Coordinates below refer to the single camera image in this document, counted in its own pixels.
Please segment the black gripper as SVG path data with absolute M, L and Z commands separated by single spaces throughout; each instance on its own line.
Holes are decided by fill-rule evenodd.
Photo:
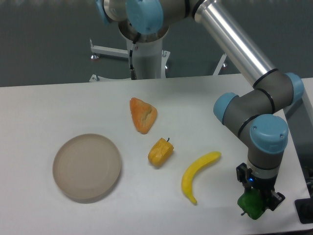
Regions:
M 275 191 L 278 167 L 260 169 L 254 165 L 241 163 L 236 167 L 237 180 L 242 183 L 245 192 L 255 188 L 261 196 L 261 211 L 274 211 L 285 200 L 285 196 Z

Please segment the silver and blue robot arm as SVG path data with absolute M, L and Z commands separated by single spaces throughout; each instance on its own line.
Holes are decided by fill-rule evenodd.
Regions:
M 284 200 L 274 185 L 288 143 L 287 123 L 276 112 L 298 101 L 304 92 L 301 78 L 281 73 L 245 34 L 217 0 L 98 0 L 103 22 L 117 22 L 128 40 L 131 79 L 161 78 L 162 39 L 168 27 L 187 17 L 202 24 L 253 87 L 244 96 L 223 94 L 213 112 L 248 148 L 247 162 L 237 169 L 244 194 L 238 199 L 251 214 L 275 210 Z

